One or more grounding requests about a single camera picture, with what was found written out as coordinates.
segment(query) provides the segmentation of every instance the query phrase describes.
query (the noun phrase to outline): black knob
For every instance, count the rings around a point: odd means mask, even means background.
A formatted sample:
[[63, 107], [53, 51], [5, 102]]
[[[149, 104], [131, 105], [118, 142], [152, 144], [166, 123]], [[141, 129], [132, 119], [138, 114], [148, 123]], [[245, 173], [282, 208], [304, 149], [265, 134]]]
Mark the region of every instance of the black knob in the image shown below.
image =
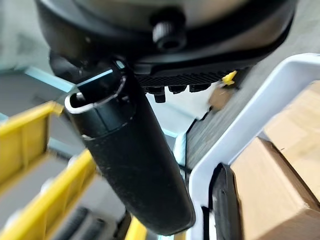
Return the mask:
[[162, 52], [176, 52], [187, 43], [185, 26], [181, 22], [160, 21], [154, 26], [152, 34], [153, 42]]

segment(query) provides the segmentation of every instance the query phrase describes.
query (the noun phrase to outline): gray floor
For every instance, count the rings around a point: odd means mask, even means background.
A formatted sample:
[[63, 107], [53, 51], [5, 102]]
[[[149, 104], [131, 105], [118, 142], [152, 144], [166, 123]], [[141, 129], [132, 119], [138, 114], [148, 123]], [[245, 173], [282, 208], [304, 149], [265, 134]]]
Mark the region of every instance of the gray floor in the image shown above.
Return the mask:
[[222, 136], [271, 71], [285, 58], [300, 53], [320, 53], [320, 0], [300, 0], [285, 43], [255, 66], [227, 106], [210, 112], [187, 135], [187, 161], [193, 168]]

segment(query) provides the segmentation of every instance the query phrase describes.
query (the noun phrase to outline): white plastic frame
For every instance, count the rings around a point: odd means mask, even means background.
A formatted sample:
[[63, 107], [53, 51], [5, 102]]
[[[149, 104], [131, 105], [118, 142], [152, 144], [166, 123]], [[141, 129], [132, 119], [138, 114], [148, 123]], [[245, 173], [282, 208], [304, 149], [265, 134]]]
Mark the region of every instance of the white plastic frame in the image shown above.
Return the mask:
[[201, 207], [208, 206], [209, 183], [217, 164], [232, 163], [266, 123], [315, 80], [320, 80], [320, 54], [304, 53], [282, 61], [195, 166], [189, 179], [189, 193], [195, 208], [196, 222], [187, 231], [186, 240], [203, 239]]

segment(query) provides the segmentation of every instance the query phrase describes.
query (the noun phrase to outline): black plastic housing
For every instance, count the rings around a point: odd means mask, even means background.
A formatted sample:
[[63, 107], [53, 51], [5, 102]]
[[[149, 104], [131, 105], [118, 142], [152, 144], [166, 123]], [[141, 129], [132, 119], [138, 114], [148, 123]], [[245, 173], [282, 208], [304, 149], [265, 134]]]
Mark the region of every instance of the black plastic housing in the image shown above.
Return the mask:
[[73, 94], [65, 106], [103, 176], [144, 226], [167, 236], [195, 223], [178, 164], [134, 77], [101, 101]]

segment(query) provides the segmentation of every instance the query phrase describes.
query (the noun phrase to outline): yellow tag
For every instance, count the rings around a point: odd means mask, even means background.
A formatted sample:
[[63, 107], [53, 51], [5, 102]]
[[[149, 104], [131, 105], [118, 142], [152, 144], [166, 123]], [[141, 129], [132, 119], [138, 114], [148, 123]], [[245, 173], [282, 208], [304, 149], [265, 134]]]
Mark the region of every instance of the yellow tag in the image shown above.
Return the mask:
[[235, 77], [236, 74], [237, 74], [237, 71], [230, 72], [228, 75], [225, 75], [222, 78], [222, 82], [228, 86], [234, 84], [235, 81], [233, 81], [233, 78]]

